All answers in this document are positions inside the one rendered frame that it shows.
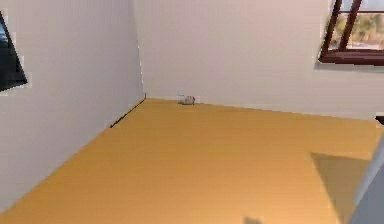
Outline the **brown framed window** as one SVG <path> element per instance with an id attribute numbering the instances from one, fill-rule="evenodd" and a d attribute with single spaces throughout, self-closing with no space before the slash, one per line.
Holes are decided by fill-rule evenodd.
<path id="1" fill-rule="evenodd" d="M 318 61 L 384 66 L 384 0 L 334 0 Z"/>

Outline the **small grey white object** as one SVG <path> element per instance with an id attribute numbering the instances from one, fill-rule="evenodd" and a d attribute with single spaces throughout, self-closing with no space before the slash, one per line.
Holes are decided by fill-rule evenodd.
<path id="1" fill-rule="evenodd" d="M 181 95 L 178 103 L 181 105 L 194 105 L 196 98 L 190 95 Z"/>

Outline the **black framed wall picture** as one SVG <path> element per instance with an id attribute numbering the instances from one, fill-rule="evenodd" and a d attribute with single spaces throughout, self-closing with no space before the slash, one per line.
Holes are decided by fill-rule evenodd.
<path id="1" fill-rule="evenodd" d="M 0 11 L 0 92 L 27 84 L 5 18 Z"/>

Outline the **pale grey bed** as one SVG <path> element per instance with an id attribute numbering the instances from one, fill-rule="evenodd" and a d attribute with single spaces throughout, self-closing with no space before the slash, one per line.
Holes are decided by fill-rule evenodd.
<path id="1" fill-rule="evenodd" d="M 353 200 L 347 224 L 384 224 L 384 133 L 377 143 Z"/>

